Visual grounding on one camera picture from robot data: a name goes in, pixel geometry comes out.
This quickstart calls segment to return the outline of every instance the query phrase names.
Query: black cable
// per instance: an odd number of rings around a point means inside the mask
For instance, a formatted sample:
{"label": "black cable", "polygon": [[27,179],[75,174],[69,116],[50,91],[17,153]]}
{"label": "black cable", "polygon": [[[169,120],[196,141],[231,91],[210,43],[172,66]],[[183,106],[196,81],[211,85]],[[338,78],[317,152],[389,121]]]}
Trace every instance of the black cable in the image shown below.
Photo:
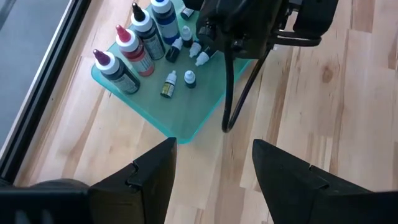
{"label": "black cable", "polygon": [[224,115],[223,115],[223,123],[222,128],[223,132],[228,133],[234,126],[239,113],[241,112],[242,106],[246,97],[249,94],[249,91],[257,78],[258,73],[262,67],[262,64],[265,62],[269,52],[271,51],[272,46],[267,46],[267,50],[265,54],[257,61],[256,66],[254,66],[253,71],[250,74],[249,80],[243,88],[243,92],[241,97],[236,104],[234,113],[231,116],[232,110],[232,102],[234,95],[234,65],[233,65],[233,51],[231,49],[231,41],[227,40],[224,46],[224,59],[225,59],[225,69],[226,69],[226,93],[225,93],[225,106],[224,106]]}

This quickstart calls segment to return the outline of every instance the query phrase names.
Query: pointed nozzle cap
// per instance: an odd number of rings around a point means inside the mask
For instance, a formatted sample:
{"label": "pointed nozzle cap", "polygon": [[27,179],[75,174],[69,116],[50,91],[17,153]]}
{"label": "pointed nozzle cap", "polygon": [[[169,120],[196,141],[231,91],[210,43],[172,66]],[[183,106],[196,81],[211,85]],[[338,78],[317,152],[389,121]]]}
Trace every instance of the pointed nozzle cap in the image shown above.
{"label": "pointed nozzle cap", "polygon": [[95,49],[93,54],[100,65],[107,65],[111,62],[111,58],[100,50]]}
{"label": "pointed nozzle cap", "polygon": [[132,4],[132,13],[134,14],[134,18],[136,19],[136,21],[138,22],[144,21],[145,13],[135,2]]}
{"label": "pointed nozzle cap", "polygon": [[123,43],[129,42],[131,40],[131,35],[125,28],[123,28],[121,25],[116,26],[116,31],[118,32],[119,39]]}

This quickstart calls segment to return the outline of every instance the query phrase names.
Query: white bottle cap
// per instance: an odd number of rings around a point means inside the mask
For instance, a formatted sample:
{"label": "white bottle cap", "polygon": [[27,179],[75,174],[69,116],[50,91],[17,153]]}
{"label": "white bottle cap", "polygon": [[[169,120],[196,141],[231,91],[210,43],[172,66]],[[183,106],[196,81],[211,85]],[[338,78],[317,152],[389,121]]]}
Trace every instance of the white bottle cap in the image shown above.
{"label": "white bottle cap", "polygon": [[172,8],[172,3],[169,0],[150,0],[150,3],[157,13],[166,13]]}
{"label": "white bottle cap", "polygon": [[175,41],[173,42],[172,46],[178,48],[179,50],[181,50],[181,48],[182,48],[182,39],[181,39],[181,37],[175,39]]}
{"label": "white bottle cap", "polygon": [[189,57],[193,58],[194,56],[198,55],[201,50],[201,45],[198,42],[194,42],[189,49]]}
{"label": "white bottle cap", "polygon": [[105,75],[112,75],[119,69],[119,60],[116,60],[116,57],[111,52],[104,52],[104,54],[111,58],[109,63],[107,65],[102,65],[95,59],[95,66]]}
{"label": "white bottle cap", "polygon": [[186,83],[192,84],[192,83],[195,82],[195,79],[196,79],[196,76],[195,76],[193,71],[188,70],[188,71],[185,72],[184,80],[185,80]]}
{"label": "white bottle cap", "polygon": [[177,81],[177,75],[175,74],[175,70],[173,70],[172,73],[167,75],[166,82],[175,85],[175,81]]}
{"label": "white bottle cap", "polygon": [[195,63],[196,66],[200,66],[205,64],[207,61],[209,61],[209,55],[207,55],[206,53],[202,52],[200,53],[200,55],[197,57],[197,62]]}
{"label": "white bottle cap", "polygon": [[127,32],[129,32],[131,38],[128,42],[123,43],[119,35],[116,36],[116,43],[119,45],[119,48],[121,51],[124,52],[133,52],[138,48],[139,45],[139,40],[136,37],[135,33],[132,30],[126,29]]}
{"label": "white bottle cap", "polygon": [[183,26],[181,30],[181,37],[183,40],[190,40],[192,39],[192,32],[191,29],[187,26]]}
{"label": "white bottle cap", "polygon": [[134,18],[134,14],[131,15],[131,23],[133,25],[133,28],[139,32],[147,32],[152,28],[152,18],[149,15],[149,12],[145,9],[142,9],[142,11],[145,14],[145,19],[143,21],[136,21],[136,18]]}

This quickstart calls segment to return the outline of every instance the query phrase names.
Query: wooden floor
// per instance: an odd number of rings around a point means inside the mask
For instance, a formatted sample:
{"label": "wooden floor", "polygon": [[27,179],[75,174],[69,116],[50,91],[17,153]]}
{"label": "wooden floor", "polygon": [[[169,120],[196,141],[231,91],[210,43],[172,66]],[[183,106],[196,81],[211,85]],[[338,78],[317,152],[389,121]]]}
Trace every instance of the wooden floor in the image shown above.
{"label": "wooden floor", "polygon": [[[165,139],[90,76],[93,48],[129,24],[131,0],[115,2],[92,1],[19,185],[94,184]],[[256,138],[367,189],[398,189],[397,11],[397,0],[340,0],[320,46],[272,52],[235,128],[221,132],[220,107],[178,147],[166,223],[272,223],[251,161]]]}

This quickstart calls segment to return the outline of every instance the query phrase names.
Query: black paint bottle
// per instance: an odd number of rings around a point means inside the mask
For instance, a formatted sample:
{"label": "black paint bottle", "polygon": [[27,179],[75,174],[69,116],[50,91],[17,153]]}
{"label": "black paint bottle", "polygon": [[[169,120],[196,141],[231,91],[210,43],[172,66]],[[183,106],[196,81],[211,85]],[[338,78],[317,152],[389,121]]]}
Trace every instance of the black paint bottle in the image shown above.
{"label": "black paint bottle", "polygon": [[125,94],[133,94],[138,91],[140,82],[138,78],[127,68],[124,62],[115,57],[111,52],[93,51],[95,66],[101,74]]}
{"label": "black paint bottle", "polygon": [[131,23],[134,32],[141,38],[146,50],[153,60],[159,60],[164,56],[165,48],[156,27],[154,19],[148,11],[141,9],[137,3],[132,4]]}

